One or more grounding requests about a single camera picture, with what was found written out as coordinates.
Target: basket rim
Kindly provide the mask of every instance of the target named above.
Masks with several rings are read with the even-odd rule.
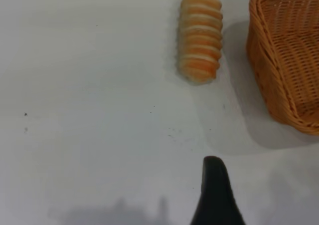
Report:
[[[263,57],[271,64],[271,73],[276,78],[276,87],[279,89],[280,97],[282,99],[282,108],[285,110],[285,117],[289,123],[293,124],[298,130],[302,132],[309,133],[310,129],[314,129],[313,133],[318,133],[319,121],[318,122],[307,122],[303,120],[297,112],[296,105],[290,94],[290,91],[286,85],[285,79],[283,77],[282,70],[280,68],[278,54],[274,50],[274,44],[272,36],[269,32],[266,20],[264,18],[261,3],[265,0],[250,0],[249,11],[250,20],[253,22],[253,29],[258,37],[259,45]]]

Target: striped bread roll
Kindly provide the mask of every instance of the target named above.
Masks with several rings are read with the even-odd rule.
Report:
[[[193,82],[216,78],[223,15],[219,0],[183,0],[179,21],[179,69]]]

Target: white table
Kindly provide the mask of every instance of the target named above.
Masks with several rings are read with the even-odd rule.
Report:
[[[186,225],[208,155],[247,225],[317,223],[319,138],[268,115],[249,0],[221,0],[203,86],[174,67],[180,1],[0,0],[0,224]]]

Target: woven basket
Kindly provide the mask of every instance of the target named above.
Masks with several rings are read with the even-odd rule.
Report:
[[[250,0],[247,53],[269,113],[319,135],[319,0]]]

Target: tabletop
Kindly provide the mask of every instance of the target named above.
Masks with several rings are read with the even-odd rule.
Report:
[[[0,0],[1,224],[186,225],[210,155],[247,225],[318,220],[319,138],[269,116],[249,0],[221,0],[201,86],[176,72],[180,1]]]

